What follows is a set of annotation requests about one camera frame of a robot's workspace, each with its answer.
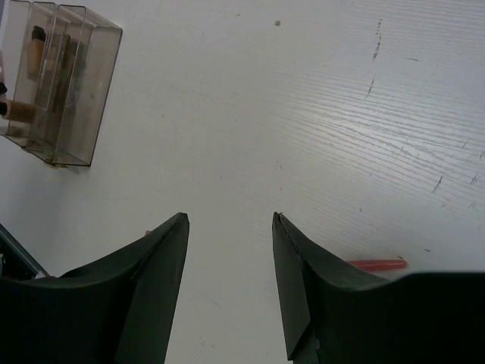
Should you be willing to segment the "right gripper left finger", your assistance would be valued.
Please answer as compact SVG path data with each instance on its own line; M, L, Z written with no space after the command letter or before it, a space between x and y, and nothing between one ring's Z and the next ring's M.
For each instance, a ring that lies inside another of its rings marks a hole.
M62 276L1 280L3 363L163 363L189 240L177 213Z

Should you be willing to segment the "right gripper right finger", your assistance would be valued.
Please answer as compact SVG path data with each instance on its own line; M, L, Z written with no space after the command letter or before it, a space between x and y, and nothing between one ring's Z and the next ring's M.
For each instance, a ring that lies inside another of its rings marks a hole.
M294 363L482 363L484 275L425 272L390 281L272 222L286 345Z

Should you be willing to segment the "coral short makeup brush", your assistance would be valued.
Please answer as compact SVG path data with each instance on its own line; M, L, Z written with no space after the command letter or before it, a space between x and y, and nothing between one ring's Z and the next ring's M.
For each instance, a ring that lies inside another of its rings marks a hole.
M392 271L404 269L408 263L403 259L367 259L367 260L350 260L348 263L363 271Z

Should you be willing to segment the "round foundation bottle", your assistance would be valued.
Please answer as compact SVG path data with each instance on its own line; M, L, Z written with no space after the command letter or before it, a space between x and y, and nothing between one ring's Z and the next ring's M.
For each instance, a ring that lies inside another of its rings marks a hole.
M24 102L7 99L0 102L1 117L5 120L32 124L36 117L36 107Z

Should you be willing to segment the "beige foundation tube black cap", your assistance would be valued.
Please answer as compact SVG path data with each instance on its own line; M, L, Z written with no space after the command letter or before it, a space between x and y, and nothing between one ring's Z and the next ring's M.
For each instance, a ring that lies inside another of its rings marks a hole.
M45 38L44 29L40 26L34 26L31 32L31 40L27 44L27 78L29 80L38 79L42 66Z

